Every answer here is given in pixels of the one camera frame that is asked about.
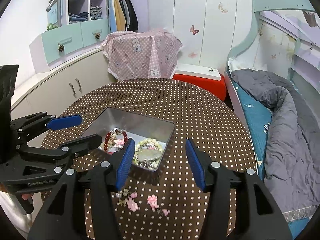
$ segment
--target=red stool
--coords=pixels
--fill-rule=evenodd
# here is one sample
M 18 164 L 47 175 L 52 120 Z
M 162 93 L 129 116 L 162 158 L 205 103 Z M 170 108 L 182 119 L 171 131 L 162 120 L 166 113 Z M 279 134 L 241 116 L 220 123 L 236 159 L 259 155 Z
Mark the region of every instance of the red stool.
M 224 77 L 220 74 L 221 80 L 213 80 L 209 78 L 195 77 L 182 74 L 174 74 L 172 79 L 184 81 L 194 84 L 214 94 L 217 98 L 224 101 L 227 96 L 227 88 L 224 82 Z

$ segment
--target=gray comforter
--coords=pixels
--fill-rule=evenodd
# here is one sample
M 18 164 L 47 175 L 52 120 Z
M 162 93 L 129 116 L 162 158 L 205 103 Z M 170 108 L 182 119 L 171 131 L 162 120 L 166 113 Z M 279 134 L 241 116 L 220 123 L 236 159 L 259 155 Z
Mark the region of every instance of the gray comforter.
M 274 109 L 266 149 L 266 187 L 287 221 L 313 215 L 320 203 L 317 119 L 291 83 L 272 72 L 236 70 L 232 79 Z

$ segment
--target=yellow shirt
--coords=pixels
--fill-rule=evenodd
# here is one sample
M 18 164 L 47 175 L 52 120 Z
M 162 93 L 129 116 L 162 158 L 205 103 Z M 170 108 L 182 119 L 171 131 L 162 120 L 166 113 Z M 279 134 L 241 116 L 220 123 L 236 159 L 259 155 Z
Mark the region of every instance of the yellow shirt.
M 116 13 L 117 30 L 125 31 L 125 17 L 124 17 L 119 0 L 115 0 L 115 13 Z

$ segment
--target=blue gripper pad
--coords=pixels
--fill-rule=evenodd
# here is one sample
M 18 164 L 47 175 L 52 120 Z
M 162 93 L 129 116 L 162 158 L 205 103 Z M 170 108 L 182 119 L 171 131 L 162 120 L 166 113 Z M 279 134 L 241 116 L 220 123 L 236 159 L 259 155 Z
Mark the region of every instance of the blue gripper pad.
M 121 163 L 116 171 L 116 188 L 118 190 L 120 190 L 124 186 L 125 181 L 127 180 L 134 152 L 135 142 L 133 139 L 131 139 L 129 145 L 127 146 L 124 152 Z
M 68 115 L 58 118 L 53 118 L 49 123 L 47 123 L 47 128 L 51 130 L 60 130 L 69 128 L 72 126 L 81 125 L 82 123 L 82 117 L 81 115 Z
M 199 158 L 196 154 L 197 149 L 194 149 L 190 139 L 186 141 L 186 155 L 188 158 L 189 165 L 191 167 L 191 171 L 193 177 L 195 179 L 196 185 L 204 191 L 205 189 L 205 178 L 204 178 L 204 170 L 199 161 Z

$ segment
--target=open tin box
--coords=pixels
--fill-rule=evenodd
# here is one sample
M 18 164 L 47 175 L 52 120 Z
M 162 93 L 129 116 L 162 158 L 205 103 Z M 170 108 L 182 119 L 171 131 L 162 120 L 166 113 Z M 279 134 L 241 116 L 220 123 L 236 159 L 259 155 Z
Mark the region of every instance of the open tin box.
M 108 107 L 92 122 L 81 137 L 97 133 L 104 141 L 106 134 L 115 128 L 126 130 L 128 138 L 132 138 L 136 145 L 143 139 L 154 138 L 163 146 L 160 162 L 154 170 L 132 163 L 129 173 L 130 177 L 157 185 L 172 149 L 174 122 Z

